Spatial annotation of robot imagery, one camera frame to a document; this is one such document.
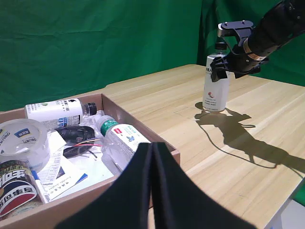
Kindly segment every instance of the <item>packing tape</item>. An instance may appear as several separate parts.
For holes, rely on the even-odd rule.
[[[32,119],[13,119],[0,124],[0,163],[19,160],[36,172],[49,161],[46,127]]]

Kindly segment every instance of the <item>bottle label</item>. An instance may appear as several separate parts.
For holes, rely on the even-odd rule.
[[[41,122],[48,130],[56,129],[58,127],[66,127],[66,126],[73,126],[78,125],[81,123],[81,116],[75,115],[70,117],[62,117],[58,119],[48,120]]]
[[[229,92],[230,72],[226,72],[228,78],[220,79],[217,82],[212,82],[212,69],[210,64],[212,63],[213,59],[213,57],[208,56],[206,60],[206,77],[204,80],[203,107],[208,111],[222,111],[225,109],[225,104]]]
[[[120,124],[112,128],[111,132],[132,150],[132,155],[137,150],[139,143],[150,143],[150,141],[132,125]]]
[[[82,118],[79,99],[51,101],[25,106],[27,117],[42,122],[48,130],[78,125]]]
[[[114,125],[118,125],[118,124],[119,124],[119,123],[118,123],[117,121],[115,121],[115,120],[108,120],[108,121],[104,122],[103,125],[101,126],[101,134],[102,134],[103,136],[105,136],[107,130],[108,130],[110,127],[112,127],[112,126],[114,126]]]

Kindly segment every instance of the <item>green backdrop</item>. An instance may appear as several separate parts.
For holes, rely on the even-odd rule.
[[[0,111],[198,63],[219,22],[258,22],[277,0],[0,0]],[[260,77],[304,85],[304,35]]]

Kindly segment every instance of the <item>brown cardboard box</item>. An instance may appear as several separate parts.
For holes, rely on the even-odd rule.
[[[78,97],[83,103],[95,102],[98,110],[103,109],[106,115],[115,118],[119,123],[131,124],[138,129],[151,142],[165,142],[175,160],[180,163],[180,153],[172,145],[158,136],[155,132],[135,119],[128,112],[123,110],[103,94],[92,94]],[[11,110],[0,114],[0,123],[11,119],[24,118],[24,109]],[[94,201],[101,195],[117,177],[109,178],[98,184],[70,194],[66,197],[52,201],[51,203],[39,206],[20,215],[0,221],[2,229],[33,229],[33,228],[54,228],[60,221],[73,215],[80,209]]]

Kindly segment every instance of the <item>white bottle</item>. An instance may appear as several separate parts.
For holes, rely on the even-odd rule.
[[[78,125],[84,116],[95,115],[95,103],[82,104],[77,98],[28,104],[24,107],[25,116],[43,123],[48,129]]]
[[[203,89],[203,108],[211,112],[220,112],[225,109],[225,104],[227,102],[230,84],[230,72],[226,72],[228,78],[220,79],[217,82],[212,82],[212,69],[210,64],[215,57],[223,57],[226,55],[226,44],[223,42],[217,42],[215,44],[215,49],[216,53],[213,53],[206,58],[206,75]]]
[[[102,116],[96,125],[104,136],[104,146],[109,148],[111,158],[121,170],[126,168],[139,143],[150,143],[132,125],[119,124],[111,116]]]

